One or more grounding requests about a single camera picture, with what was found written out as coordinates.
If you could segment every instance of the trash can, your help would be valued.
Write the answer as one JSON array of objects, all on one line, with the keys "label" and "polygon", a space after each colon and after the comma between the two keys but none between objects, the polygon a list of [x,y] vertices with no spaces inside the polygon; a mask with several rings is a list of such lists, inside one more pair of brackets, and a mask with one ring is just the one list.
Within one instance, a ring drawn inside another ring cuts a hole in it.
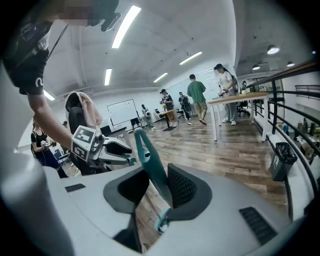
[{"label": "trash can", "polygon": [[275,154],[270,166],[272,179],[283,182],[295,161],[297,161],[297,156],[287,142],[276,143]]}]

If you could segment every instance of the white wall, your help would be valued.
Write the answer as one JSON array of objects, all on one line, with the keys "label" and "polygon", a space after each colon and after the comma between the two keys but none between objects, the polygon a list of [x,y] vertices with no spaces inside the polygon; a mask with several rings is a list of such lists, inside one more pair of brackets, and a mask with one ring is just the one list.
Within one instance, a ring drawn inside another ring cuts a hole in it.
[{"label": "white wall", "polygon": [[[91,97],[97,110],[102,115],[103,122],[101,124],[101,127],[110,125],[111,130],[113,129],[112,124],[110,122],[110,115],[107,109],[108,105],[126,101],[126,100],[134,100],[134,104],[136,107],[136,110],[138,111],[139,115],[142,117],[141,112],[141,105],[144,104],[152,113],[152,118],[156,120],[155,117],[155,109],[159,109],[161,111],[161,105],[159,101],[161,100],[161,95],[158,91],[148,91],[148,92],[131,92],[131,93],[113,93],[113,94],[103,94],[98,96],[92,96]],[[66,113],[65,113],[65,102],[64,100],[57,101],[54,105],[51,106],[53,113],[55,117],[59,120],[60,123],[63,123],[66,120]],[[126,122],[122,125],[117,125],[116,128],[122,128],[126,126],[128,129],[131,129],[131,123]],[[20,142],[18,144],[18,147],[23,147],[26,145],[31,144],[31,132],[32,132],[32,121],[28,124],[27,128],[25,129]]]},{"label": "white wall", "polygon": [[[284,91],[296,91],[297,85],[320,85],[320,72],[312,72],[307,74],[296,75],[282,79]],[[296,110],[300,110],[309,115],[320,117],[320,100],[310,99],[307,97],[297,97],[295,94],[284,94],[285,105]],[[285,119],[297,125],[303,121],[303,117],[290,110],[285,110]]]}]

